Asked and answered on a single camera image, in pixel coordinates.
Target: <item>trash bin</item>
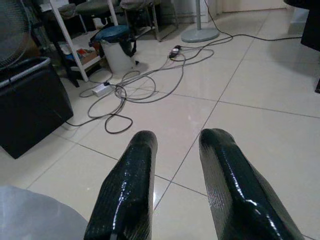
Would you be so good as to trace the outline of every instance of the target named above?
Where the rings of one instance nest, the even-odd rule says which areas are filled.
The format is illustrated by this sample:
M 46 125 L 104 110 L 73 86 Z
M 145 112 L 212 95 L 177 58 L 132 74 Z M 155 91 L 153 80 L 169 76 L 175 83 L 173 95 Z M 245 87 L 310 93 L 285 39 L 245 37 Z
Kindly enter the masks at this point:
M 126 74 L 136 66 L 134 54 L 137 51 L 137 44 L 132 38 L 130 29 L 126 25 L 111 26 L 100 31 L 94 38 L 100 42 L 105 57 L 113 74 Z

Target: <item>blue bin lid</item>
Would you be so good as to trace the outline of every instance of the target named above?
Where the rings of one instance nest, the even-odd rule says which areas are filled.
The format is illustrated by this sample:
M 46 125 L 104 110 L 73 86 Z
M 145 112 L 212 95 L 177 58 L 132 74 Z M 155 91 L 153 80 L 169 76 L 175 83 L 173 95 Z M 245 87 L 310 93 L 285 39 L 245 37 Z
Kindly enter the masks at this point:
M 127 25 L 111 26 L 98 32 L 94 40 L 97 42 L 101 40 L 114 42 L 118 38 L 129 33 L 130 29 Z

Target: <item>black furniture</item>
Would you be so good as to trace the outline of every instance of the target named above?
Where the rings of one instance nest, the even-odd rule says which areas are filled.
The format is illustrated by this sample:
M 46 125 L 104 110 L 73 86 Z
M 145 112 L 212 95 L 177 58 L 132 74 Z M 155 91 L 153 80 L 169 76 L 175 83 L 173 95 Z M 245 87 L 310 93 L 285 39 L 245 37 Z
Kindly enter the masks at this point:
M 320 1 L 318 0 L 284 0 L 286 4 L 296 8 L 309 9 L 301 43 L 320 51 Z M 320 80 L 315 89 L 320 94 Z
M 0 116 L 0 145 L 15 159 L 73 116 L 49 58 L 30 58 L 0 73 Z

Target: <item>power strip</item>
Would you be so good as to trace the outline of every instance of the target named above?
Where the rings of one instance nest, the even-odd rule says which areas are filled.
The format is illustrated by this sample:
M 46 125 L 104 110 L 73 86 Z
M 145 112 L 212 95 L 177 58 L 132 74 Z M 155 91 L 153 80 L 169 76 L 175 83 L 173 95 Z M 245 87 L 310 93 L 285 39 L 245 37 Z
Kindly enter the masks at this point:
M 100 98 L 103 95 L 109 94 L 113 91 L 114 91 L 114 88 L 112 88 L 112 86 L 110 86 L 109 84 L 105 85 L 104 83 L 92 89 L 93 94 L 96 95 L 98 98 Z

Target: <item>standing fan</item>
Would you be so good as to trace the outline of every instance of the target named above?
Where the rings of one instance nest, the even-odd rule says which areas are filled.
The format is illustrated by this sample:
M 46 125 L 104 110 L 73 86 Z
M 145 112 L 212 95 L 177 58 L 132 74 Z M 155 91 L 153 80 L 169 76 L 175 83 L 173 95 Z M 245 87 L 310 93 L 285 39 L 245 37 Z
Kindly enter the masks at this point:
M 31 24 L 23 0 L 0 0 L 0 71 L 25 53 Z

